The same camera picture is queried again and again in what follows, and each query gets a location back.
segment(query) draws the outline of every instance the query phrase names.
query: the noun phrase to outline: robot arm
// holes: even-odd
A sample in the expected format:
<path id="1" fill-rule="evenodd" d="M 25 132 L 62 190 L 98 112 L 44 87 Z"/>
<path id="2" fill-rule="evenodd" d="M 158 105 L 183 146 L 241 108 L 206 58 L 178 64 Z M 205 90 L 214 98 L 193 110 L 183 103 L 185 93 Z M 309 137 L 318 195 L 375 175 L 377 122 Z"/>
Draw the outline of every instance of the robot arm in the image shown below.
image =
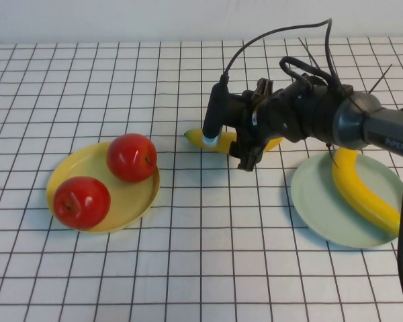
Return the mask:
<path id="1" fill-rule="evenodd" d="M 372 94 L 355 92 L 349 85 L 332 90 L 321 78 L 302 77 L 310 89 L 297 80 L 272 93 L 273 82 L 262 78 L 255 91 L 227 91 L 216 99 L 216 90 L 224 88 L 219 83 L 204 121 L 205 144 L 216 144 L 222 126 L 233 127 L 237 141 L 230 155 L 246 171 L 261 161 L 269 140 L 278 137 L 294 143 L 311 137 L 351 150 L 373 144 L 403 156 L 403 110 L 386 109 Z"/>

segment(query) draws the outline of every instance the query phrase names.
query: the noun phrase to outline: pale green plate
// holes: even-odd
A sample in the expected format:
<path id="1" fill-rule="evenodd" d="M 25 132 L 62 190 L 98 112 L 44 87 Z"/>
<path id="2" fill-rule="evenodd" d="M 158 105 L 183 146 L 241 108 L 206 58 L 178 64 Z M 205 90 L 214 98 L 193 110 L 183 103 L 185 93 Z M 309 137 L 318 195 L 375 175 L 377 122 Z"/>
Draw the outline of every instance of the pale green plate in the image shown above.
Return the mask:
<path id="1" fill-rule="evenodd" d="M 309 228 L 323 238 L 352 248 L 371 248 L 395 240 L 354 211 L 334 185 L 330 155 L 305 161 L 292 179 L 292 201 Z M 357 172 L 361 180 L 384 201 L 400 211 L 403 183 L 382 163 L 359 154 Z"/>

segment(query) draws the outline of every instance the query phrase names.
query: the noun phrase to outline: yellow plate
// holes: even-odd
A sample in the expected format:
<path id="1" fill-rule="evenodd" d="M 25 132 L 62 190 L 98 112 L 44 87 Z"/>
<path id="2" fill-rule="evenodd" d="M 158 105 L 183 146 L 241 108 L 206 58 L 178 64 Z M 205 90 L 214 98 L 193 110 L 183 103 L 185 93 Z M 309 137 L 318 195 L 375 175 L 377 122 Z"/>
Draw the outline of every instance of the yellow plate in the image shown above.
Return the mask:
<path id="1" fill-rule="evenodd" d="M 46 187 L 48 207 L 54 216 L 54 194 L 65 180 L 74 176 L 91 176 L 107 187 L 111 195 L 109 213 L 101 223 L 83 232 L 107 233 L 125 228 L 145 214 L 159 191 L 158 167 L 152 176 L 142 182 L 126 183 L 117 179 L 106 164 L 109 145 L 110 142 L 93 144 L 72 153 L 57 166 Z"/>

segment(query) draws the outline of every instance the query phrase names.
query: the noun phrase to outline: red apple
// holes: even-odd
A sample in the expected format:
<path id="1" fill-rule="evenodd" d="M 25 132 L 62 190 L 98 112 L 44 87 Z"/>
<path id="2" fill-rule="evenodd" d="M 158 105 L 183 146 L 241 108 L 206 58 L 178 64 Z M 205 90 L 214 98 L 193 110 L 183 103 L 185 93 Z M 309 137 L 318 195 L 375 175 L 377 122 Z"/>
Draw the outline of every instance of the red apple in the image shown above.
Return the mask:
<path id="1" fill-rule="evenodd" d="M 124 134 L 111 142 L 106 163 L 109 170 L 125 182 L 140 182 L 149 178 L 156 168 L 156 149 L 145 136 Z"/>
<path id="2" fill-rule="evenodd" d="M 102 182 L 89 176 L 76 176 L 60 184 L 53 205 L 55 216 L 63 225 L 86 230 L 106 217 L 110 203 L 110 193 Z"/>

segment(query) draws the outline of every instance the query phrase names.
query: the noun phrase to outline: banana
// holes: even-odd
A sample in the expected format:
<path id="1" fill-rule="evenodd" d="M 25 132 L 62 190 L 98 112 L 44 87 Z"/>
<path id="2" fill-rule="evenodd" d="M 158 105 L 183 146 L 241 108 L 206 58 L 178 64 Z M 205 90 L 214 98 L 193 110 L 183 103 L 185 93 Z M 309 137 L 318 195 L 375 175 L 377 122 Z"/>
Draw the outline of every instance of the banana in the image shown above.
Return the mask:
<path id="1" fill-rule="evenodd" d="M 208 150 L 208 151 L 214 151 L 214 152 L 219 152 L 219 153 L 224 153 L 228 154 L 228 151 L 230 149 L 230 144 L 233 141 L 236 141 L 236 133 L 234 132 L 225 132 L 223 131 L 221 133 L 221 138 L 218 144 L 214 147 L 206 146 L 203 143 L 203 132 L 202 129 L 190 129 L 184 133 L 184 136 L 190 141 L 192 144 L 195 146 L 198 146 L 199 148 L 203 150 Z M 283 138 L 277 138 L 274 140 L 271 140 L 265 147 L 264 151 L 269 151 L 273 149 L 275 146 L 277 146 L 279 143 L 281 143 Z"/>
<path id="2" fill-rule="evenodd" d="M 400 213 L 373 193 L 359 178 L 355 165 L 358 151 L 339 148 L 334 155 L 332 177 L 343 198 L 368 221 L 398 235 Z"/>

